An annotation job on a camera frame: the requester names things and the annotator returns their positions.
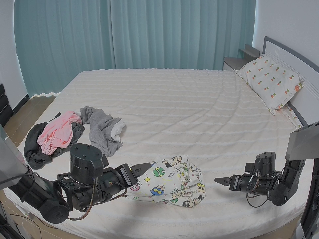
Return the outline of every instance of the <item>headboard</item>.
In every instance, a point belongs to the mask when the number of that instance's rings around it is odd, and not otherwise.
[[[319,66],[284,44],[265,36],[263,54],[297,72],[304,86],[288,102],[303,125],[319,121]]]

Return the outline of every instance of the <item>floor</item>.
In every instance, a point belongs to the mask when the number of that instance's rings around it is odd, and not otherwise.
[[[28,131],[54,99],[54,96],[34,97],[28,100],[25,105],[23,105],[22,108],[17,112],[17,114],[8,121],[4,129],[9,138],[14,142],[16,146],[18,146],[22,142]],[[2,190],[0,191],[0,201],[3,203],[7,213],[23,215],[16,208],[14,203],[6,198]],[[32,221],[17,216],[11,217],[17,224],[23,225],[35,239],[41,239],[39,228]],[[29,218],[32,219],[40,227],[43,239],[81,239],[81,237],[67,233],[60,229],[46,227],[39,221],[38,218],[36,218],[32,214]],[[293,233],[293,230],[295,229],[297,220],[298,219],[291,221],[284,227],[281,227],[280,229],[277,229],[272,233],[260,237],[255,237],[253,239],[289,239]]]

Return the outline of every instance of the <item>curtain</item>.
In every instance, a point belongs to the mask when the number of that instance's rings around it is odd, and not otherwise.
[[[16,0],[17,54],[29,95],[79,72],[221,70],[252,43],[255,0]]]

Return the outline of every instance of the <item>mattress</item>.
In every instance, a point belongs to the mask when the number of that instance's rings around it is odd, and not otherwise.
[[[267,201],[252,208],[245,194],[214,182],[215,177],[244,173],[247,162],[265,151],[277,154],[276,169],[285,164],[289,134],[295,130],[283,113],[273,116],[236,74],[228,71],[121,69],[77,75],[37,123],[58,112],[84,106],[123,118],[123,146],[110,158],[123,163],[153,161],[157,156],[188,155],[202,169],[207,197],[194,208],[119,198],[94,206],[81,221],[54,225],[84,238],[252,238],[271,232],[300,215],[308,196],[312,161],[307,161],[297,193],[283,206]],[[78,142],[89,144],[90,125]],[[19,146],[23,152],[25,140]],[[70,153],[37,172],[46,179],[69,171]],[[41,218],[9,189],[6,196]],[[258,205],[263,197],[251,202]],[[81,214],[74,210],[70,217]]]

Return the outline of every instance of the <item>gray headboard frame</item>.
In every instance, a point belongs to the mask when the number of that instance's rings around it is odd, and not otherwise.
[[[289,52],[290,54],[294,55],[295,57],[299,58],[301,61],[303,61],[304,63],[306,63],[307,65],[309,65],[311,68],[313,68],[317,73],[319,73],[319,66],[317,66],[315,63],[313,63],[312,61],[310,61],[308,58],[306,58],[305,56],[301,55],[300,53],[298,53],[297,51],[289,48],[288,46],[268,37],[265,36],[264,39],[264,47],[263,47],[263,54],[265,53],[266,50],[266,43],[267,42],[271,42],[274,45],[286,50],[287,52]],[[300,122],[302,123],[302,125],[308,125],[308,123],[305,121],[305,119],[301,116],[301,114],[298,112],[298,110],[293,106],[293,104],[291,102],[287,103],[292,110],[294,111],[294,113],[296,114],[296,116],[298,117],[298,119],[300,120]]]

